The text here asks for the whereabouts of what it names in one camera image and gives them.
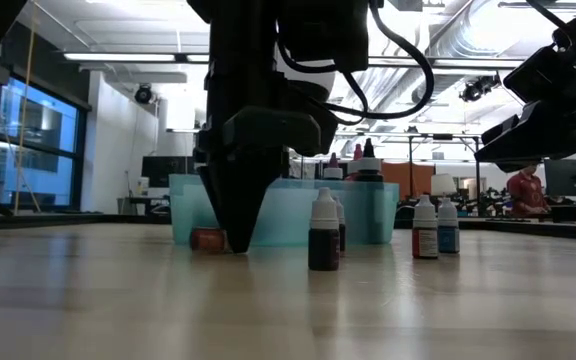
lamp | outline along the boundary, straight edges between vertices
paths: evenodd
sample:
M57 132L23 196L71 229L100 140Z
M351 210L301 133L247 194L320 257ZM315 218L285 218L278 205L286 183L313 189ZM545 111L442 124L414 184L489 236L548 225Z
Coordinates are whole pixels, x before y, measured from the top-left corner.
M457 187L450 174L437 174L430 178L430 186L432 195L443 196L454 194L457 192Z

window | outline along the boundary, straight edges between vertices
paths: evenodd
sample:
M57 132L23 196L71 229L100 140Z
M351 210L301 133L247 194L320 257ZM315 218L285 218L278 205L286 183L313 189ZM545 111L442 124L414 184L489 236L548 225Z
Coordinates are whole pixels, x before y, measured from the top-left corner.
M3 191L0 202L14 204L17 191L15 158L18 146L0 142L0 181ZM23 179L20 180L20 205L34 205L30 190L39 206L70 205L73 160L41 151L24 149L22 159Z
M26 84L11 79L1 92L0 133L19 137ZM28 89L24 142L74 152L77 109L33 87Z

spotlight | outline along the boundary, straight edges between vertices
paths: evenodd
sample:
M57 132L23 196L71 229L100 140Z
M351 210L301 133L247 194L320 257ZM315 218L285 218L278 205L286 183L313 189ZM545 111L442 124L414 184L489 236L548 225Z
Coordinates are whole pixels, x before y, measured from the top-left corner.
M500 84L499 75L480 76L477 80L466 83L466 88L459 94L459 98L465 102L477 101Z
M152 92L151 84L141 84L135 93L135 101L139 104L150 105L157 101L157 95Z

desk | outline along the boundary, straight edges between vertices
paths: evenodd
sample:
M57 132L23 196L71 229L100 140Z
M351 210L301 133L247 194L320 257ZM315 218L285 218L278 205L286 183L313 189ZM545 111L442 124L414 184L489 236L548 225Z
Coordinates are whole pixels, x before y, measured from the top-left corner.
M0 360L576 360L576 241L464 232L416 261L410 238L328 273L307 247L193 256L168 226L0 231Z
M150 197L131 197L129 198L130 204L138 205L143 204L145 206L144 215L146 216L157 216L153 214L153 209L158 206L168 206L170 207L170 200L168 198L150 198Z

person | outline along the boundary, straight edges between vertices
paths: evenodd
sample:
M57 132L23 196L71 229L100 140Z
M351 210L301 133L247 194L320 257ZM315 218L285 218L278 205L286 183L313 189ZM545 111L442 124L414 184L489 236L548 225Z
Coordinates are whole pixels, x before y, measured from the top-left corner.
M537 166L526 166L508 180L513 215L530 216L550 211L542 192L541 179L535 175Z

